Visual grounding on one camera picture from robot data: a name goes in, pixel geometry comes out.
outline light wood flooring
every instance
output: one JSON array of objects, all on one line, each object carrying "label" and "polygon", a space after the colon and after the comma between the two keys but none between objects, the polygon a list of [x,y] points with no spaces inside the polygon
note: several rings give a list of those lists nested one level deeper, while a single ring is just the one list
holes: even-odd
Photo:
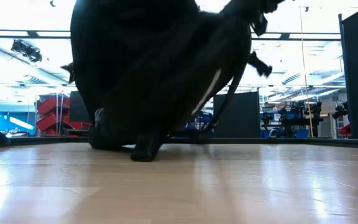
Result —
[{"label": "light wood flooring", "polygon": [[0,149],[0,223],[358,224],[358,149],[166,145],[151,163],[80,143]]}]

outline ceiling light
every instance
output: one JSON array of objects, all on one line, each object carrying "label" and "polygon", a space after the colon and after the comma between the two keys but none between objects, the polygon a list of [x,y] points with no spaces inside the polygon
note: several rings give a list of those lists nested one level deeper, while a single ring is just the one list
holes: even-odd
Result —
[{"label": "ceiling light", "polygon": [[343,73],[343,72],[338,73],[338,74],[335,74],[335,75],[331,75],[331,76],[329,76],[329,77],[327,77],[327,78],[324,78],[324,79],[322,79],[322,80],[319,80],[319,81],[317,82],[317,85],[322,85],[322,84],[324,84],[324,83],[332,82],[332,81],[334,81],[334,80],[337,79],[337,78],[341,78],[342,76],[344,76],[344,73]]},{"label": "ceiling light", "polygon": [[258,37],[255,33],[251,33],[251,37],[254,39],[279,39],[281,37],[281,34],[264,34]]},{"label": "ceiling light", "polygon": [[318,96],[327,96],[327,95],[330,95],[332,93],[335,93],[336,91],[338,91],[339,89],[337,90],[329,90],[329,91],[325,91],[324,93],[320,93]]},{"label": "ceiling light", "polygon": [[0,36],[28,37],[29,34],[26,31],[0,31]]},{"label": "ceiling light", "polygon": [[290,39],[334,39],[340,40],[340,34],[291,34]]},{"label": "ceiling light", "polygon": [[306,100],[306,99],[310,99],[310,98],[313,98],[313,97],[316,97],[316,95],[301,95],[301,96],[296,96],[294,98],[292,98],[291,100],[293,101],[300,101],[300,100]]},{"label": "ceiling light", "polygon": [[269,99],[271,101],[277,101],[277,100],[285,99],[287,97],[289,97],[289,96],[288,95],[275,95],[275,96],[269,97]]},{"label": "ceiling light", "polygon": [[19,120],[17,118],[14,118],[14,117],[10,117],[9,121],[14,123],[14,124],[16,124],[16,125],[19,125],[20,127],[26,128],[28,130],[33,130],[34,129],[34,126],[32,126],[31,124],[27,124],[26,122],[21,121],[21,120]]},{"label": "ceiling light", "polygon": [[71,32],[67,31],[56,31],[56,32],[50,32],[50,31],[38,31],[37,35],[40,37],[70,37]]}]

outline fluorescent light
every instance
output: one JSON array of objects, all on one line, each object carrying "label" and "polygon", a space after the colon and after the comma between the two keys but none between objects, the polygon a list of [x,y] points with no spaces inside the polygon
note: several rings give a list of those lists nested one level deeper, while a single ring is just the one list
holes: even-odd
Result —
[{"label": "fluorescent light", "polygon": [[272,101],[276,101],[276,100],[285,99],[287,97],[289,97],[289,96],[288,95],[275,95],[275,96],[269,97],[269,99]]},{"label": "fluorescent light", "polygon": [[38,31],[37,34],[40,37],[70,37],[71,36],[71,33],[68,31],[64,31],[64,32]]},{"label": "fluorescent light", "polygon": [[311,85],[315,88],[346,88],[345,85]]},{"label": "fluorescent light", "polygon": [[281,102],[277,102],[277,101],[269,101],[269,102],[259,102],[260,104],[265,104],[265,103],[267,103],[267,104],[280,104]]},{"label": "fluorescent light", "polygon": [[310,99],[310,98],[313,98],[313,97],[316,97],[316,95],[301,95],[301,96],[296,96],[294,98],[292,98],[291,100],[293,101],[300,101],[300,100],[306,100],[306,99]]},{"label": "fluorescent light", "polygon": [[329,90],[329,91],[325,91],[324,93],[320,93],[318,96],[326,96],[326,95],[330,95],[332,93],[335,93],[336,91],[338,91],[339,89],[337,90]]},{"label": "fluorescent light", "polygon": [[29,34],[26,31],[0,31],[0,36],[21,36],[28,37]]},{"label": "fluorescent light", "polygon": [[34,126],[32,126],[31,124],[27,124],[26,122],[21,121],[21,120],[19,120],[17,118],[14,118],[14,117],[10,117],[9,121],[14,123],[14,124],[16,124],[16,125],[19,125],[20,127],[26,128],[28,130],[33,130],[34,129]]},{"label": "fluorescent light", "polygon": [[344,76],[344,73],[343,73],[343,72],[338,73],[338,74],[335,74],[335,75],[331,75],[331,76],[329,76],[329,77],[327,77],[327,78],[324,78],[324,79],[318,81],[318,82],[317,82],[317,85],[322,85],[322,84],[324,84],[324,83],[332,82],[332,81],[334,81],[334,80],[337,79],[337,78],[341,78],[342,76]]},{"label": "fluorescent light", "polygon": [[340,34],[290,34],[290,39],[336,39],[340,40]]},{"label": "fluorescent light", "polygon": [[264,34],[261,35],[260,37],[258,37],[258,35],[256,35],[255,33],[251,33],[251,37],[252,38],[256,38],[256,39],[279,39],[281,37],[281,34]]}]

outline metal pole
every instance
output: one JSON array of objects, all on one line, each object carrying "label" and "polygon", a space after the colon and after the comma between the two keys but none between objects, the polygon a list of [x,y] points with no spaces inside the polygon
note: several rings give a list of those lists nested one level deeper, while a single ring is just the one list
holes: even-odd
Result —
[{"label": "metal pole", "polygon": [[35,113],[34,113],[34,121],[35,121],[35,137],[38,136],[38,127],[37,127],[37,120],[38,120],[38,99],[37,99],[37,95],[35,96]]},{"label": "metal pole", "polygon": [[63,122],[63,97],[64,94],[62,94],[62,102],[60,102],[60,122],[59,122],[59,135],[62,131],[62,122]]},{"label": "metal pole", "polygon": [[56,135],[59,132],[59,124],[58,124],[59,123],[59,104],[58,104],[58,101],[59,101],[59,96],[56,93]]},{"label": "metal pole", "polygon": [[[27,99],[27,124],[29,123],[29,120],[30,120],[30,98]],[[29,137],[29,130],[28,129],[25,132],[25,135],[27,137]]]}]

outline white wall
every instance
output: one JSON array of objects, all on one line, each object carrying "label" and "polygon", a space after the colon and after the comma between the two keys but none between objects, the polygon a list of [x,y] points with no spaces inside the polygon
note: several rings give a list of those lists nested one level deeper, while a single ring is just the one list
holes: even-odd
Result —
[{"label": "white wall", "polygon": [[[338,99],[340,101],[347,101],[347,94],[346,93],[340,93],[338,94]],[[321,105],[321,113],[329,113],[330,115],[330,122],[331,122],[331,134],[333,138],[336,138],[336,122],[334,118],[331,116],[333,113],[335,113],[335,107],[336,102],[333,101],[333,96],[330,96],[327,99],[321,99],[320,100],[323,104]],[[349,120],[347,119],[347,116],[344,117],[344,125],[348,125]]]},{"label": "white wall", "polygon": [[[338,95],[339,100],[347,101],[347,94],[340,93]],[[321,105],[321,113],[333,113],[335,112],[336,102],[333,101],[333,97],[330,96],[328,99],[321,99],[320,100],[323,104]]]}]

